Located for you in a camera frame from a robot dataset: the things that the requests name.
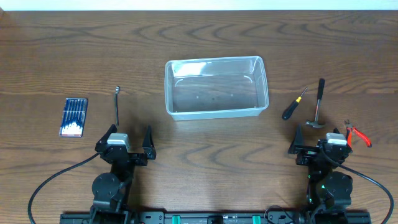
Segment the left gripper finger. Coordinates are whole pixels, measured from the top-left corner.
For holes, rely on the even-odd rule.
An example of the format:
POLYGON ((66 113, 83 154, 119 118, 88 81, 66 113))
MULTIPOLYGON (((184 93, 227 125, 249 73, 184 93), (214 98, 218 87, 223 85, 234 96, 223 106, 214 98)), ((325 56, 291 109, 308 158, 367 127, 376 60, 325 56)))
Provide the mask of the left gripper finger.
POLYGON ((156 159, 156 150, 152 138, 152 128, 151 126, 147 127, 147 131, 142 143, 142 148, 144 150, 144 154, 146 155, 146 158, 149 160, 155 160, 156 159))
POLYGON ((117 127, 115 124, 112 124, 109 129, 107 130, 107 132, 103 135, 102 138, 100 138, 100 140, 96 143, 95 145, 95 151, 96 152, 104 152, 105 150, 107 150, 108 148, 108 139, 110 137, 111 134, 116 133, 117 132, 117 127))

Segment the red-handled pliers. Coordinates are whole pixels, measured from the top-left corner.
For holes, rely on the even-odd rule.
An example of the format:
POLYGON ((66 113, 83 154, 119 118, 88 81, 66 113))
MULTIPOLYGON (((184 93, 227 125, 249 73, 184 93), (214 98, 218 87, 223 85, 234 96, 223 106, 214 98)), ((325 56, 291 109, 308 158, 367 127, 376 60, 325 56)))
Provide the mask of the red-handled pliers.
POLYGON ((349 147, 352 147, 351 140, 354 134, 360 137, 365 142, 367 147, 373 146, 371 140, 364 133, 358 130, 352 123, 350 123, 348 119, 344 120, 344 122, 346 126, 346 141, 349 147))

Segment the small black-handled hammer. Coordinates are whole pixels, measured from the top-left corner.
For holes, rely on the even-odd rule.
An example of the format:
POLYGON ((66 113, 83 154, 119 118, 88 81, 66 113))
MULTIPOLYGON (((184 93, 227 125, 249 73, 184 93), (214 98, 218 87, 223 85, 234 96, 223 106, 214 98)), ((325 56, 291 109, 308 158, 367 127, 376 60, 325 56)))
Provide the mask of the small black-handled hammer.
POLYGON ((319 123, 319 113, 320 113, 320 105, 323 97, 323 91, 325 86, 325 79, 321 78, 318 84, 318 91, 317 91, 317 105, 315 109, 315 117, 313 121, 306 120, 306 125, 311 126, 314 129, 320 129, 324 127, 324 124, 319 123))

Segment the black yellow screwdriver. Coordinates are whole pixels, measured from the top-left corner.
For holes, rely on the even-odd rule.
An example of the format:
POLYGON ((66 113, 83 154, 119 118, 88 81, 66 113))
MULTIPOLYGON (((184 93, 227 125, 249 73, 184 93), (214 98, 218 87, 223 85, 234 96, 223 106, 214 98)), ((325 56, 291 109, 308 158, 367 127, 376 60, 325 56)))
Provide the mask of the black yellow screwdriver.
POLYGON ((296 107, 298 107, 300 101, 302 100, 303 95, 305 94, 305 92, 308 90, 308 87, 306 87, 304 89, 304 91, 297 97, 296 100, 294 100, 286 109, 285 111, 282 113, 282 119, 283 120, 288 120, 291 115, 293 114, 293 112, 295 111, 296 107))

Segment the chrome offset wrench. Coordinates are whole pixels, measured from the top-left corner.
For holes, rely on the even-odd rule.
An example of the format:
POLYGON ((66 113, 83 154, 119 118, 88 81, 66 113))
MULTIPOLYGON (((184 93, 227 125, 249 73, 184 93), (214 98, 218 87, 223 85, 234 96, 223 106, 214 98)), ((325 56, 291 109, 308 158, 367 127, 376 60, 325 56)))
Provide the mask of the chrome offset wrench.
POLYGON ((119 126, 119 110, 118 110, 118 95, 120 91, 120 86, 116 86, 114 92, 114 110, 115 110, 115 125, 119 126))

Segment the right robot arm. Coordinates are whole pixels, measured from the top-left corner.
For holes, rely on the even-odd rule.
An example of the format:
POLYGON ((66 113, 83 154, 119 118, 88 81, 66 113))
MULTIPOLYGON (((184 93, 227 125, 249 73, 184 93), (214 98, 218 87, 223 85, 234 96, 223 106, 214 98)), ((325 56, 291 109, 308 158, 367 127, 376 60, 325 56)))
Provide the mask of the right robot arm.
POLYGON ((297 126, 288 153, 297 156, 297 165, 308 167, 308 205, 293 215, 293 222, 348 223, 345 208, 351 204, 353 180, 335 170, 352 153, 345 136, 327 133, 316 146, 306 146, 301 126, 297 126))

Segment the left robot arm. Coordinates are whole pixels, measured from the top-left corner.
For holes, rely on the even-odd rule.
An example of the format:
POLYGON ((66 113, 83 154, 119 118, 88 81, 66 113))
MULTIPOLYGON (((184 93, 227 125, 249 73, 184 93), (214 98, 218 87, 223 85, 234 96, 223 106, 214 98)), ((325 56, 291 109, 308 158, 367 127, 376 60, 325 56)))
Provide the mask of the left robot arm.
POLYGON ((113 124, 96 143, 95 151, 111 165, 111 170, 102 173, 93 181, 93 206, 90 223, 139 223, 137 212, 128 205, 129 193, 137 166, 146 166, 156 159, 152 128, 147 127, 142 143, 143 152, 130 152, 127 134, 118 133, 113 124))

